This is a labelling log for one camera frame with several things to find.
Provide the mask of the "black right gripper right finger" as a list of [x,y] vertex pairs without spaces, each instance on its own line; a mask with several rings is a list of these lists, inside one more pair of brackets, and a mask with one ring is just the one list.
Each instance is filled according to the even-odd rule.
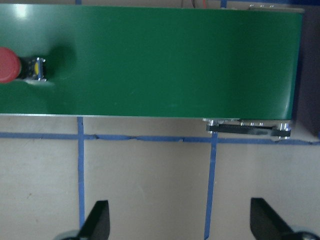
[[250,200],[249,226],[256,240],[282,240],[293,230],[278,213],[260,197]]

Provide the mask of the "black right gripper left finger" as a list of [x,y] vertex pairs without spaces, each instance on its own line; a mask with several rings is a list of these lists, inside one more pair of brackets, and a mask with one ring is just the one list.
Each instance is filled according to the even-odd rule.
[[97,201],[77,234],[78,240],[108,240],[110,237],[108,200]]

